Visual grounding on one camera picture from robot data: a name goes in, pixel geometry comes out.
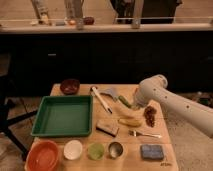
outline orange bowl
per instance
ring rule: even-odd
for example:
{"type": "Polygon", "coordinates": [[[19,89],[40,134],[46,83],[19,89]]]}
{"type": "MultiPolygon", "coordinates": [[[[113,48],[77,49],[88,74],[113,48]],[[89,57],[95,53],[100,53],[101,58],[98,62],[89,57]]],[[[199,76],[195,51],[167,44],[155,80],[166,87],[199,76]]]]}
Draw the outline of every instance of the orange bowl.
{"type": "Polygon", "coordinates": [[[27,171],[55,171],[59,162],[59,149],[54,141],[40,141],[29,151],[27,171]]]}
{"type": "Polygon", "coordinates": [[[60,90],[66,94],[76,94],[79,90],[80,82],[76,79],[66,79],[61,82],[60,90]]]}

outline gray sponge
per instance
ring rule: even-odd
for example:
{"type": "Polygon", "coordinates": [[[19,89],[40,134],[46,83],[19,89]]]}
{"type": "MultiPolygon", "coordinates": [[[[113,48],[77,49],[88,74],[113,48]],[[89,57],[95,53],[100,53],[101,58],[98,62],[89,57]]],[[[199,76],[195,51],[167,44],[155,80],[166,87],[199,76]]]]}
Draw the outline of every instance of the gray sponge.
{"type": "Polygon", "coordinates": [[[150,160],[162,160],[164,158],[161,145],[141,145],[141,157],[150,160]]]}

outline banana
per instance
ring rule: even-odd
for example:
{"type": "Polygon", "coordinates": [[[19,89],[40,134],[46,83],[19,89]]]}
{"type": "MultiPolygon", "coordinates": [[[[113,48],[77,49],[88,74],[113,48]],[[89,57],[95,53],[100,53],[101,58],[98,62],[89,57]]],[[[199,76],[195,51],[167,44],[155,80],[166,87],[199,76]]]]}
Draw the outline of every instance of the banana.
{"type": "Polygon", "coordinates": [[[139,127],[142,125],[141,121],[138,119],[118,119],[118,123],[132,127],[139,127]]]}

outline green bowl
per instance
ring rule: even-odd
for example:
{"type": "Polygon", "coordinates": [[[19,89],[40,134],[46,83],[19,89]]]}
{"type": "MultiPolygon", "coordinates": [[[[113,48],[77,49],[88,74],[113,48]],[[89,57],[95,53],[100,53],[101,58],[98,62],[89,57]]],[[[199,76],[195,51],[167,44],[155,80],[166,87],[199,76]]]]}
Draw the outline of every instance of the green bowl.
{"type": "Polygon", "coordinates": [[[92,160],[100,160],[104,155],[104,146],[101,143],[93,143],[88,148],[88,155],[92,160]]]}

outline small white bowl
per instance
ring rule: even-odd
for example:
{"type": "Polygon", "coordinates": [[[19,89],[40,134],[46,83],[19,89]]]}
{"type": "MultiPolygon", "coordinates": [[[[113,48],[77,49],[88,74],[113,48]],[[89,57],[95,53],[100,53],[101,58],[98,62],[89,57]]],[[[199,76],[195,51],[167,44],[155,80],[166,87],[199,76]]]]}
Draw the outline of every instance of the small white bowl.
{"type": "Polygon", "coordinates": [[[78,140],[71,140],[64,146],[64,156],[68,160],[78,159],[83,152],[83,146],[78,140]]]}

